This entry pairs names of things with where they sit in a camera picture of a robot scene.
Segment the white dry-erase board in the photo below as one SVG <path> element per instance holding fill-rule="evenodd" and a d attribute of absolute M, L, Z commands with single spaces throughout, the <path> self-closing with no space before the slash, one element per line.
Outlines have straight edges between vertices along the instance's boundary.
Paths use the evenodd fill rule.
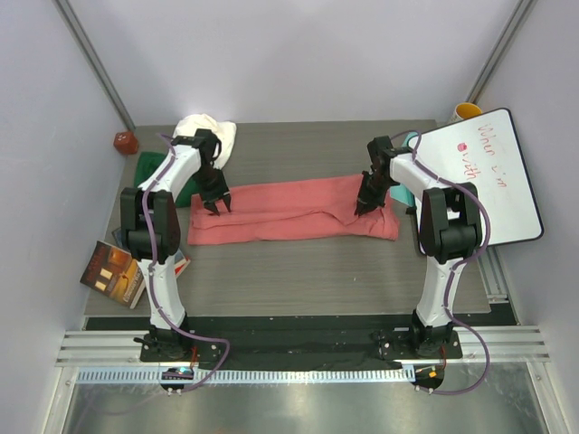
<path fill-rule="evenodd" d="M 476 185 L 490 220 L 489 244 L 534 241 L 544 227 L 513 117 L 497 108 L 412 137 L 417 159 L 454 183 Z"/>

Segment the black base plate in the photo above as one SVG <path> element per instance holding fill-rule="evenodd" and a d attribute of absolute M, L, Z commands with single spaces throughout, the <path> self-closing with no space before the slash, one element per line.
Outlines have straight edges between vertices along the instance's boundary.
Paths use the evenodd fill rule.
<path fill-rule="evenodd" d="M 191 339 L 174 332 L 149 332 L 133 341 L 140 346 L 142 362 L 216 363 L 226 344 Z M 241 331 L 230 336 L 228 361 L 283 363 L 290 360 L 322 364 L 332 357 L 356 356 L 363 360 L 393 362 L 406 359 L 459 360 L 463 356 L 456 332 L 439 343 L 419 345 L 410 331 L 365 329 L 319 329 L 302 331 Z"/>

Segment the dark brown paperback book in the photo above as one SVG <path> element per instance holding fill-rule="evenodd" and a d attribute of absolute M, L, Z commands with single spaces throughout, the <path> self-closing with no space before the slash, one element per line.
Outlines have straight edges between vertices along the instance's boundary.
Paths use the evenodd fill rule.
<path fill-rule="evenodd" d="M 96 243 L 80 283 L 129 309 L 136 307 L 145 289 L 137 261 L 104 241 Z"/>

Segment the perforated metal rail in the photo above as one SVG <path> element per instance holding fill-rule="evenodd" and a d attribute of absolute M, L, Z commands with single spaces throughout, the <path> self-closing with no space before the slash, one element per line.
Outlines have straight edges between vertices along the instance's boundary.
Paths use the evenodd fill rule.
<path fill-rule="evenodd" d="M 414 382 L 411 365 L 397 370 L 340 371 L 340 372 L 274 372 L 208 370 L 185 367 L 85 367 L 79 370 L 78 384 L 159 384 L 189 385 L 203 378 L 210 385 L 262 384 L 320 384 L 320 383 L 375 383 Z"/>

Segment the red paperback book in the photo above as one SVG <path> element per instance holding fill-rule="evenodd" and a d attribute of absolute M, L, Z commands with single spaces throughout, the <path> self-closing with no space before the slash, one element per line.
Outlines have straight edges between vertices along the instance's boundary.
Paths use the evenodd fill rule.
<path fill-rule="evenodd" d="M 181 251 L 178 250 L 175 254 L 175 274 L 179 277 L 190 263 L 190 259 Z"/>

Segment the blue paperback book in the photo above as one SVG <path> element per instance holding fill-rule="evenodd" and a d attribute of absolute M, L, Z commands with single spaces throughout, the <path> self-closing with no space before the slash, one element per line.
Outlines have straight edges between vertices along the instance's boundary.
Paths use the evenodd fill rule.
<path fill-rule="evenodd" d="M 125 244 L 125 242 L 122 240 L 122 230 L 120 227 L 118 227 L 117 229 L 113 230 L 111 232 L 111 235 L 113 237 L 113 240 L 115 242 L 115 245 L 119 248 L 122 249 L 126 249 L 127 246 Z"/>

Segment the red brown cube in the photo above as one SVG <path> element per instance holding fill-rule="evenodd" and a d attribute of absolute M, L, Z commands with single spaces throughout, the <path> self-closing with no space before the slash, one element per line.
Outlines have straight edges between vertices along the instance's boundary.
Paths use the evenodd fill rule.
<path fill-rule="evenodd" d="M 138 139 L 132 131 L 118 132 L 113 146 L 124 156 L 134 155 L 138 151 Z"/>

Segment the yellow white paper cup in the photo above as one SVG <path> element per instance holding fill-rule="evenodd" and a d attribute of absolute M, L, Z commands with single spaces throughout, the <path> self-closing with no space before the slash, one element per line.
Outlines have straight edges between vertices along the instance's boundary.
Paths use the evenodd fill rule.
<path fill-rule="evenodd" d="M 448 125 L 452 125 L 463 120 L 475 118 L 483 113 L 482 109 L 471 102 L 461 102 L 455 106 L 451 117 L 448 120 Z"/>

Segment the green t shirt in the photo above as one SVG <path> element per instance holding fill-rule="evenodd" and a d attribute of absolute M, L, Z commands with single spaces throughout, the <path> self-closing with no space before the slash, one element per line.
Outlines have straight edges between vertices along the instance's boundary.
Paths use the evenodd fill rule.
<path fill-rule="evenodd" d="M 166 156 L 158 152 L 145 151 L 142 152 L 138 158 L 135 169 L 133 186 L 139 187 L 142 183 L 148 180 L 152 174 L 161 166 Z M 187 208 L 191 206 L 191 199 L 195 194 L 198 194 L 200 189 L 195 180 L 190 177 L 185 186 L 175 199 L 176 208 Z"/>

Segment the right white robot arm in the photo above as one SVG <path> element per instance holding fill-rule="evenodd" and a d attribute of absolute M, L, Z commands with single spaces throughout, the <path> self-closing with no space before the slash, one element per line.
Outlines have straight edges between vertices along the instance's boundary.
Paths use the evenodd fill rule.
<path fill-rule="evenodd" d="M 480 208 L 477 187 L 453 184 L 432 173 L 409 148 L 395 148 L 389 137 L 367 145 L 371 169 L 363 172 L 356 215 L 385 206 L 388 191 L 402 184 L 420 195 L 419 243 L 427 257 L 421 299 L 408 335 L 412 352 L 433 358 L 451 341 L 453 302 L 460 274 L 486 242 L 488 215 Z"/>

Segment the white t shirt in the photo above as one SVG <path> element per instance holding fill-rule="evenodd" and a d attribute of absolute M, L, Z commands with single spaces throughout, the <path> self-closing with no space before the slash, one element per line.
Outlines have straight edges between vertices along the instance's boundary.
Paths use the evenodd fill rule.
<path fill-rule="evenodd" d="M 219 154 L 215 153 L 214 167 L 223 169 L 233 152 L 237 126 L 231 121 L 217 121 L 207 114 L 194 114 L 182 118 L 176 125 L 173 137 L 192 137 L 197 129 L 210 129 L 222 143 Z"/>

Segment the pink t shirt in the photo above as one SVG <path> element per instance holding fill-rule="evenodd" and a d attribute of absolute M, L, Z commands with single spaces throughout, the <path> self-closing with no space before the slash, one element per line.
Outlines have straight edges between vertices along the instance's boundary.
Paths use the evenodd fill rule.
<path fill-rule="evenodd" d="M 196 246 L 251 241 L 301 241 L 356 235 L 396 241 L 397 219 L 390 198 L 384 208 L 358 216 L 361 175 L 249 184 L 231 189 L 231 209 L 218 215 L 191 199 L 187 243 Z"/>

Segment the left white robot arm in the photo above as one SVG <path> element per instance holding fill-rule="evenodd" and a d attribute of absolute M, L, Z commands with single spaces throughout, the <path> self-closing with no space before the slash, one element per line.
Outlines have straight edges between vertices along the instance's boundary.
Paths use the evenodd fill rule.
<path fill-rule="evenodd" d="M 156 171 L 137 187 L 126 187 L 120 195 L 121 238 L 143 274 L 151 314 L 141 344 L 143 362 L 182 361 L 197 342 L 180 299 L 176 277 L 176 253 L 181 228 L 176 198 L 186 183 L 195 181 L 202 206 L 219 215 L 217 204 L 231 210 L 231 193 L 216 159 L 223 150 L 221 139 L 201 128 L 190 136 L 163 135 L 168 152 Z"/>

